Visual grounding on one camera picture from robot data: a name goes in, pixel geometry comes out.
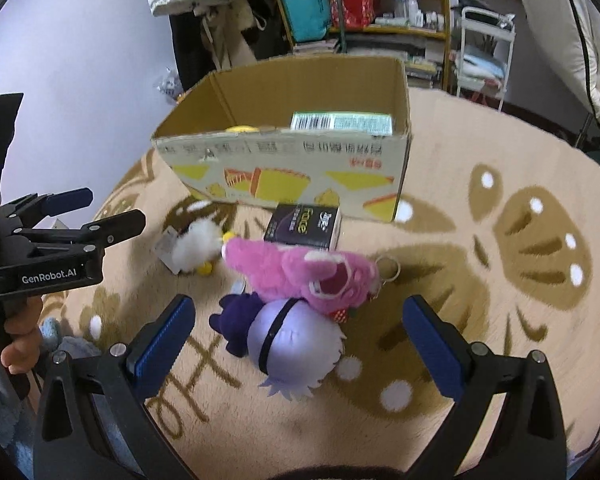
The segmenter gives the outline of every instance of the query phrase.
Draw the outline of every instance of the human hand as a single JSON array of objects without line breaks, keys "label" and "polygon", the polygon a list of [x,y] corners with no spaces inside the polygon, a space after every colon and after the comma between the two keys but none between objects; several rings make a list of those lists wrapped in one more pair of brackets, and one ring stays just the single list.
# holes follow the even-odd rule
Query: human hand
[{"label": "human hand", "polygon": [[27,306],[4,323],[7,334],[13,342],[2,350],[0,361],[11,374],[30,371],[40,357],[42,334],[38,329],[38,319],[42,312],[42,298],[27,298]]}]

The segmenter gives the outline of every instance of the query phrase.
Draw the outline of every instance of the bottle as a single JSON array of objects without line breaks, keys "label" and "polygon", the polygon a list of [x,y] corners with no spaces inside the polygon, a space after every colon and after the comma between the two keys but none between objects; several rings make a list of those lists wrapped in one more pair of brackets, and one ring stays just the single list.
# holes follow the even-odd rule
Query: bottle
[{"label": "bottle", "polygon": [[409,0],[407,5],[409,11],[409,24],[411,27],[417,27],[418,20],[418,0]]},{"label": "bottle", "polygon": [[405,18],[406,16],[404,0],[394,0],[394,18]]}]

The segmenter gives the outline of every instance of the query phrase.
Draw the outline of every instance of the metal bolt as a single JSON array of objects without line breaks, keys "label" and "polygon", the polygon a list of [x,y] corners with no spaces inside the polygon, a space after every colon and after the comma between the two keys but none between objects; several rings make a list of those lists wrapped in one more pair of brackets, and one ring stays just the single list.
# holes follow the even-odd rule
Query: metal bolt
[{"label": "metal bolt", "polygon": [[52,361],[54,362],[54,364],[59,365],[61,362],[63,362],[66,359],[66,352],[58,351],[54,354],[54,356],[52,357]]},{"label": "metal bolt", "polygon": [[484,343],[474,343],[471,345],[471,352],[476,355],[487,355],[489,353],[489,349]]},{"label": "metal bolt", "polygon": [[113,355],[113,357],[120,357],[124,355],[126,352],[126,345],[124,343],[116,343],[109,349],[109,353]]},{"label": "metal bolt", "polygon": [[533,350],[531,352],[531,358],[536,362],[536,363],[544,363],[546,361],[546,355],[544,355],[541,351],[539,350]]}]

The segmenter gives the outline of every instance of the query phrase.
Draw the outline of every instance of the black box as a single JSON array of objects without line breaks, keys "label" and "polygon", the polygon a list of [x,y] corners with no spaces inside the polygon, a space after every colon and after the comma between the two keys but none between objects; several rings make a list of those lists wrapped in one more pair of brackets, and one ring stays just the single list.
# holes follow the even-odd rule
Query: black box
[{"label": "black box", "polygon": [[339,235],[337,207],[280,204],[271,216],[264,239],[277,244],[334,250]]}]

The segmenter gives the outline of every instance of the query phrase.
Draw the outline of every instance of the open cardboard box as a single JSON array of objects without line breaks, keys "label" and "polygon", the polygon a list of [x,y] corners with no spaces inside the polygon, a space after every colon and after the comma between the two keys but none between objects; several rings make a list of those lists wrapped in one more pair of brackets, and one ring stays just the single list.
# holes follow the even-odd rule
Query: open cardboard box
[{"label": "open cardboard box", "polygon": [[[392,133],[290,130],[295,112],[390,114]],[[252,126],[255,132],[226,132]],[[385,57],[280,57],[213,72],[152,142],[193,191],[217,202],[338,205],[391,221],[408,159],[404,67]]]}]

